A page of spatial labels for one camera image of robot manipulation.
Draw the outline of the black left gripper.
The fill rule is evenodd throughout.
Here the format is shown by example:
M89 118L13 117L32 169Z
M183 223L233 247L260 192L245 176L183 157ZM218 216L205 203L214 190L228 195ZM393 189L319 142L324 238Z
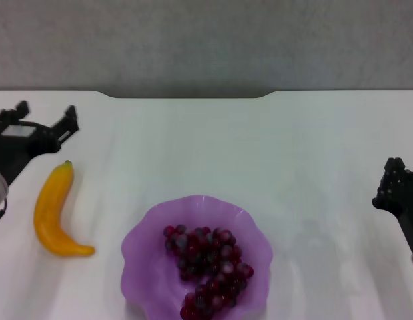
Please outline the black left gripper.
M12 184L29 162L43 154L56 153L64 143L79 131L76 107L68 106L64 116L52 127L23 121L22 126L33 128L26 136L4 135L10 125L17 125L29 114L26 100L18 102L13 109L0 110L0 174L8 185Z

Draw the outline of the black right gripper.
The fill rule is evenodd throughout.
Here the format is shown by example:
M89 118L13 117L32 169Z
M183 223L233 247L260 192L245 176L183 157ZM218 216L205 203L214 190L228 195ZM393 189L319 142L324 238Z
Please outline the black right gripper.
M405 186L392 184L394 170L397 172L397 180ZM400 157L389 158L372 205L395 216L410 250L413 251L413 188L408 185L413 185L413 170L407 169Z

